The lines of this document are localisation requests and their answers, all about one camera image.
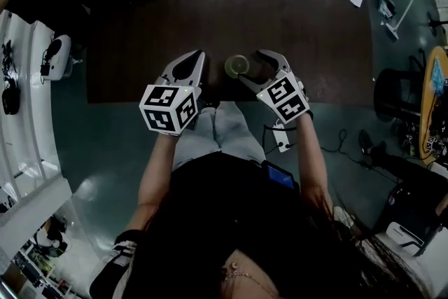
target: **floor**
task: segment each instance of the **floor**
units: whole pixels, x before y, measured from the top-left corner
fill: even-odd
[[[434,46],[442,44],[440,32],[434,37],[426,26],[427,12],[438,17],[434,0],[415,1],[399,30],[400,40],[395,43],[380,25],[382,17],[377,12],[378,0],[366,1],[372,27],[373,81],[384,68],[408,69],[408,56],[418,55],[419,48],[428,54]],[[398,14],[403,13],[408,1],[395,0]],[[249,129],[260,141],[263,124],[273,125],[274,116],[261,103],[238,105],[246,116]],[[373,109],[315,103],[311,107],[323,147],[336,149],[338,134],[341,129],[346,129],[348,137],[342,149],[353,159],[360,160],[362,155],[357,138],[359,130],[364,128],[375,142],[386,141],[391,153],[401,154],[398,140],[391,134],[391,124],[379,121]],[[79,220],[100,256],[111,247],[132,215],[155,134],[147,130],[137,103],[88,105],[85,64],[77,65],[71,78],[52,83],[52,109],[63,175],[75,193],[73,205]],[[268,134],[266,148],[273,145],[273,136]],[[274,151],[268,160],[298,178],[294,149],[284,154]],[[395,179],[369,171],[338,153],[325,153],[325,161],[332,196],[371,228]]]

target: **desk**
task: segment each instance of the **desk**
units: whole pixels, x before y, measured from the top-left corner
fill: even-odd
[[[440,67],[442,68],[443,75],[448,77],[448,57],[443,48],[437,46],[431,51],[429,58],[426,63],[425,70],[425,80],[423,82],[423,93],[421,96],[421,111],[420,111],[420,128],[419,128],[419,146],[420,146],[420,157],[425,165],[430,164],[435,160],[435,158],[429,155],[428,150],[426,150],[426,142],[429,138],[429,126],[431,125],[432,119],[431,114],[434,109],[434,89],[431,82],[431,75],[433,73],[433,67],[435,59],[439,59]]]
[[[372,104],[366,0],[361,8],[349,0],[153,0],[92,18],[89,103],[139,102],[169,62],[195,49],[209,56],[212,92],[224,84],[219,99],[255,99],[239,81],[229,84],[223,63],[262,48],[286,56],[311,101]]]

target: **long dark hair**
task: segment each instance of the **long dark hair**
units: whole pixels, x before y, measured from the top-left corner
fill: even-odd
[[[151,298],[219,298],[222,265],[215,248],[202,240],[207,223],[194,225],[196,218],[177,221],[179,208],[170,194],[147,223],[137,245],[124,299],[147,295]],[[303,233],[300,257],[302,268],[296,282],[297,293],[306,298],[429,298],[419,278],[375,236],[359,240],[344,224],[329,216],[325,202],[316,208],[303,205],[297,225]],[[232,236],[238,233],[222,233]]]

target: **headphones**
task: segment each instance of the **headphones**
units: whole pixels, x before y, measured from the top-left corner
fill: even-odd
[[[3,103],[3,109],[6,115],[15,115],[20,108],[20,88],[17,80],[10,75],[10,69],[17,74],[13,63],[11,49],[11,40],[6,45],[1,46],[3,48],[3,82],[5,90],[1,94],[1,101]]]

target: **stool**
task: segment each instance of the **stool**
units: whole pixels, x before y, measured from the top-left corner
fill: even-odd
[[[375,83],[374,107],[378,119],[390,122],[394,118],[410,121],[416,125],[420,123],[420,101],[418,104],[403,99],[401,81],[410,81],[410,91],[419,93],[423,88],[424,75],[420,71],[397,71],[392,69],[383,70]]]

